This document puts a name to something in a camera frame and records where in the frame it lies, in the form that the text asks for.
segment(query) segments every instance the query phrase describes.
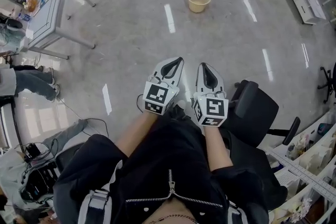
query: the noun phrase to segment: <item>chair armrest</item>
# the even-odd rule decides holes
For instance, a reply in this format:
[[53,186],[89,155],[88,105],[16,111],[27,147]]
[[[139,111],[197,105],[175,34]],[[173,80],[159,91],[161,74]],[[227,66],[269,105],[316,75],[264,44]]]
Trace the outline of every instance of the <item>chair armrest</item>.
[[284,141],[282,142],[283,145],[287,146],[290,141],[292,141],[293,137],[295,136],[296,132],[298,131],[298,128],[300,126],[300,119],[299,117],[296,117],[292,126],[290,127],[287,136],[285,137]]
[[257,92],[258,84],[253,81],[249,81],[243,89],[239,99],[236,101],[235,114],[238,117],[240,117],[241,119],[244,117]]

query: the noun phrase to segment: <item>zipper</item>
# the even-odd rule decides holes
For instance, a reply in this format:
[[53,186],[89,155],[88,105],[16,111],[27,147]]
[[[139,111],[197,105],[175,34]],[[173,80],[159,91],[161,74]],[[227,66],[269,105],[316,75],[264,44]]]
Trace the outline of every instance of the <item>zipper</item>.
[[153,198],[153,199],[129,199],[129,200],[126,200],[126,202],[140,202],[140,201],[164,201],[164,200],[167,200],[169,199],[172,195],[175,195],[176,197],[182,199],[182,200],[186,200],[186,201],[192,201],[192,202],[197,202],[199,204],[204,204],[204,205],[210,205],[210,206],[215,206],[215,207],[223,207],[222,205],[220,204],[215,204],[213,202],[208,202],[208,201],[201,201],[201,200],[196,200],[196,199],[190,199],[190,198],[187,198],[187,197],[183,197],[181,195],[178,195],[176,192],[175,192],[175,181],[173,181],[173,173],[172,173],[172,170],[169,169],[169,195],[165,198]]

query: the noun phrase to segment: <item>shiny gray floor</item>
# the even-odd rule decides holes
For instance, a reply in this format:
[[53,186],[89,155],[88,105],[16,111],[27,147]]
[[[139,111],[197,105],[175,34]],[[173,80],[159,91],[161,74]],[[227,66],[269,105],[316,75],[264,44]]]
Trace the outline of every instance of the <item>shiny gray floor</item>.
[[[235,82],[257,82],[279,104],[274,127],[287,128],[299,116],[302,129],[329,107],[322,102],[326,92],[317,85],[324,82],[320,66],[332,68],[335,63],[334,29],[327,21],[303,25],[292,0],[212,0],[201,14],[191,13],[186,0],[94,1],[92,8],[82,0],[69,0],[66,12],[72,17],[62,26],[94,40],[96,49],[61,39],[50,49],[70,54],[70,60],[42,56],[39,64],[56,69],[61,98],[80,117],[107,121],[113,141],[140,113],[135,101],[155,65],[174,56],[185,59],[181,98],[194,92],[196,69],[204,61],[222,74],[229,97]],[[174,33],[167,25],[167,4]],[[38,55],[30,52],[22,62],[34,60]],[[102,94],[105,84],[110,115]],[[16,110],[24,143],[42,140],[77,118],[63,103],[49,103],[29,92],[20,94]],[[99,122],[91,125],[104,133]]]

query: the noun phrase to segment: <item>black jacket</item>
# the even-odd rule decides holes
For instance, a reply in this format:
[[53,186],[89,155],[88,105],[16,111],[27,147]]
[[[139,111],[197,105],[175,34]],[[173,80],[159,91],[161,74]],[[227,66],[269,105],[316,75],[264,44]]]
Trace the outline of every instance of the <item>black jacket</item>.
[[251,170],[227,167],[209,170],[205,139],[183,122],[171,122],[150,133],[127,158],[108,138],[93,135],[76,153],[54,186],[54,204],[62,224],[77,223],[89,190],[106,184],[117,163],[112,189],[111,223],[142,223],[170,193],[181,200],[198,223],[227,223],[229,201],[243,209],[249,223],[268,223],[262,183]]

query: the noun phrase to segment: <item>necklace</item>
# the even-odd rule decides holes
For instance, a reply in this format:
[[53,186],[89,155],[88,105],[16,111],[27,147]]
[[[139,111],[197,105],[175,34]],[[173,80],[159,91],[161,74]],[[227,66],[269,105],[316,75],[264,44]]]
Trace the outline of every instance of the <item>necklace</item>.
[[165,220],[167,218],[186,218],[186,219],[190,220],[191,222],[198,224],[197,221],[195,219],[191,218],[191,217],[188,217],[188,216],[185,216],[185,215],[177,215],[177,214],[169,215],[169,216],[166,216],[166,217],[163,217],[163,218],[159,218],[158,220],[153,220],[149,224],[155,224],[155,223],[158,223],[158,222],[160,222],[162,220]]

